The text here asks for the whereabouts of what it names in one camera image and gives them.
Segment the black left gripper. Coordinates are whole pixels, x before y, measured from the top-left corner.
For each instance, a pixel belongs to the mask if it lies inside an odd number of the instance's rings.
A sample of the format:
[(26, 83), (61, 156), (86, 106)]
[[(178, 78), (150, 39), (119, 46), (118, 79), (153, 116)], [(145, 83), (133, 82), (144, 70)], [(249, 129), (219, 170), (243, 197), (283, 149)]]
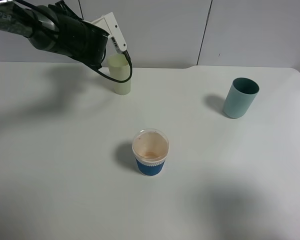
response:
[(91, 69), (100, 69), (106, 55), (109, 33), (90, 22), (82, 21), (84, 26), (83, 48), (72, 55), (72, 59)]

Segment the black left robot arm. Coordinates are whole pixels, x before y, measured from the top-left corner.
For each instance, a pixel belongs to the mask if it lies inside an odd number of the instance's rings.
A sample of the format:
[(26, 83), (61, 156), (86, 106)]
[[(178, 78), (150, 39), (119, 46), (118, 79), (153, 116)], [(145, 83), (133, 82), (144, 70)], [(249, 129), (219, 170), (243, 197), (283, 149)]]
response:
[(47, 6), (0, 0), (0, 31), (23, 36), (38, 50), (67, 56), (95, 71), (102, 67), (109, 36), (63, 0)]

